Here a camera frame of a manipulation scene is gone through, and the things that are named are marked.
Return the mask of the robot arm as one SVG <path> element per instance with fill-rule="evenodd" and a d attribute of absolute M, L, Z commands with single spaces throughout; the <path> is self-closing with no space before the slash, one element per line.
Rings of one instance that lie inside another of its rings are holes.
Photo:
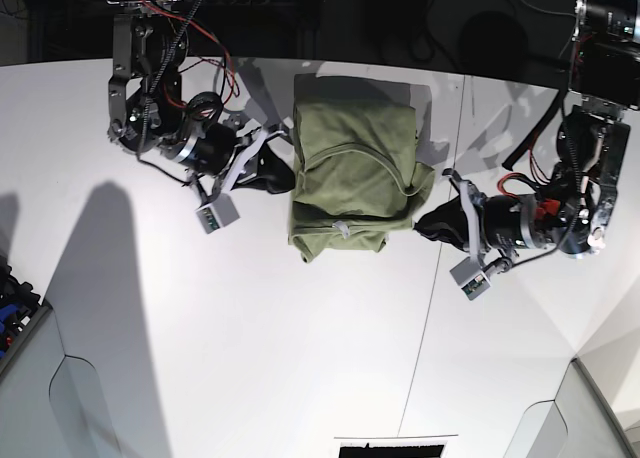
<path fill-rule="evenodd" d="M 578 256 L 603 245 L 631 133 L 623 114 L 639 108 L 639 0 L 576 0 L 575 12 L 567 87 L 503 161 L 498 195 L 446 169 L 456 197 L 414 226 L 483 271 L 492 250 L 506 272 L 521 250 Z"/>
<path fill-rule="evenodd" d="M 108 82 L 109 139 L 205 201 L 223 189 L 249 188 L 272 195 L 291 191 L 291 168 L 269 143 L 286 127 L 250 131 L 227 105 L 240 92 L 231 56 L 198 22 L 205 0 L 107 0 L 122 7 L 113 22 L 112 76 Z M 190 99 L 182 96 L 189 31 L 222 52 L 212 60 L 220 85 Z"/>

